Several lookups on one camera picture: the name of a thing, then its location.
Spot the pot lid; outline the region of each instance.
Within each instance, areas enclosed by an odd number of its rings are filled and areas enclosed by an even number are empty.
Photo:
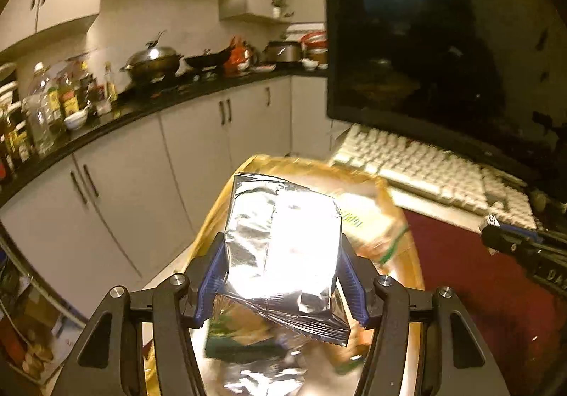
[[[143,62],[149,62],[151,60],[157,60],[158,58],[178,56],[178,53],[172,47],[167,46],[156,46],[148,47],[140,52],[136,52],[132,57],[128,59],[129,65],[136,65]]]

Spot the black countertop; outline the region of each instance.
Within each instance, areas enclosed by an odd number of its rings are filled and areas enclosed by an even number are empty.
[[[250,73],[237,77],[225,77],[215,81],[183,84],[169,87],[159,93],[147,92],[138,94],[131,90],[121,95],[112,112],[102,117],[90,118],[79,130],[67,132],[56,141],[56,144],[43,158],[33,156],[18,169],[11,182],[2,186],[0,191],[0,207],[6,204],[18,191],[25,187],[42,172],[58,161],[72,154],[79,148],[137,119],[156,113],[165,108],[186,102],[203,95],[214,94],[231,87],[258,83],[273,78],[299,75],[326,77],[326,71],[307,72],[301,69],[277,70],[271,73]]]

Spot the keyboard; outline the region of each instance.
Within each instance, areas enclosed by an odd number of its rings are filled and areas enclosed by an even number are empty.
[[[379,175],[393,187],[478,216],[537,228],[525,182],[434,145],[355,124],[331,164]]]

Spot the white wall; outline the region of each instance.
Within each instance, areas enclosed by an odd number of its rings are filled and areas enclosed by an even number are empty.
[[[38,61],[50,64],[55,75],[66,58],[87,51],[89,69],[99,81],[104,76],[104,63],[112,63],[117,89],[122,91],[130,78],[118,70],[161,30],[166,32],[160,44],[186,56],[202,54],[204,49],[220,51],[233,35],[241,35],[262,50],[282,31],[266,24],[221,22],[218,0],[101,0],[100,15],[86,35],[67,36],[16,60],[20,96],[27,94]],[[185,70],[185,64],[181,65],[180,72]]]

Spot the computer monitor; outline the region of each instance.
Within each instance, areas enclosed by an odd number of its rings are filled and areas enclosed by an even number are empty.
[[[327,0],[328,115],[567,201],[567,28],[550,0]]]

